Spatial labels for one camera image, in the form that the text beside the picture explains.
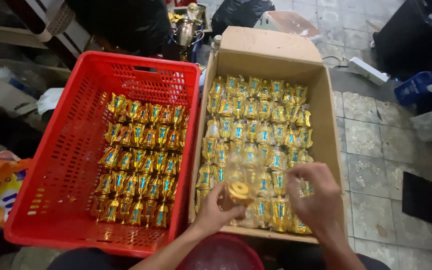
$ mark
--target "black bag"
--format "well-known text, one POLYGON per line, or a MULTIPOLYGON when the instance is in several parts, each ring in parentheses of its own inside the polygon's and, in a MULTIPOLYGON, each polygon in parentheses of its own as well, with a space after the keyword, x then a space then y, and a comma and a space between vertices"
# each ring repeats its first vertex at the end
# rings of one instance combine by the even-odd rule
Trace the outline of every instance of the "black bag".
POLYGON ((274 10, 270 0, 224 0, 211 21, 213 37, 229 26, 253 28, 264 12, 274 10))
POLYGON ((66 0, 78 21, 111 45, 142 56, 161 52, 171 23, 163 0, 66 0))

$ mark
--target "human hand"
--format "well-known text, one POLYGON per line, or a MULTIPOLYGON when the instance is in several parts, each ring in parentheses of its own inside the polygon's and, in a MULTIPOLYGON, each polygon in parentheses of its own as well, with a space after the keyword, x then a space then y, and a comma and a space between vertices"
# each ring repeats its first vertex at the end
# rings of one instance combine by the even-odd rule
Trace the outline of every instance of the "human hand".
POLYGON ((198 215, 190 228, 195 230, 202 238, 216 233, 228 221, 244 217, 246 207, 243 205, 235 206, 226 212, 219 210, 219 206, 217 205, 218 197, 226 185, 226 182, 217 183, 211 192, 201 200, 198 215))
POLYGON ((287 193, 291 209, 301 221, 308 225, 315 236, 338 228, 338 213, 342 209, 341 189, 325 163, 297 164, 286 172, 287 193), (314 195, 300 197, 302 178, 311 183, 314 195))

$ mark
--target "power strip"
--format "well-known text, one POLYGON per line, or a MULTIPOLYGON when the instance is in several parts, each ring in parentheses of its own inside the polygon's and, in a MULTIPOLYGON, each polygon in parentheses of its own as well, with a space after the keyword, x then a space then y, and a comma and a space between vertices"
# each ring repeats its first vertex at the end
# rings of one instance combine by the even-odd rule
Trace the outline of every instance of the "power strip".
POLYGON ((358 57, 351 58, 347 63, 347 66, 349 71, 361 74, 379 86, 389 80, 389 76, 386 73, 376 70, 358 57))

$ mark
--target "blue bottle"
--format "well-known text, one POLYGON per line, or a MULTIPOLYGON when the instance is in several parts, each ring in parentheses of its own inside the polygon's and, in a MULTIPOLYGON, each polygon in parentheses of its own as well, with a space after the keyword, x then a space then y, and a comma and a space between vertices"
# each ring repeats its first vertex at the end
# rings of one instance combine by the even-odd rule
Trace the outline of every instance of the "blue bottle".
POLYGON ((423 71, 394 89, 399 104, 409 106, 422 97, 432 95, 432 73, 423 71))

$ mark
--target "dark mat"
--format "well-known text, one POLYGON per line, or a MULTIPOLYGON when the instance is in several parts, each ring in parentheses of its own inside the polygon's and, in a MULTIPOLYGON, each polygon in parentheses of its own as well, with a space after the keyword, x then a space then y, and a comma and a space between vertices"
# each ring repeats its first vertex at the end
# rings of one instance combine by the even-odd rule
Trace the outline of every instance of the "dark mat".
POLYGON ((432 224, 432 182, 403 174, 403 213, 432 224))

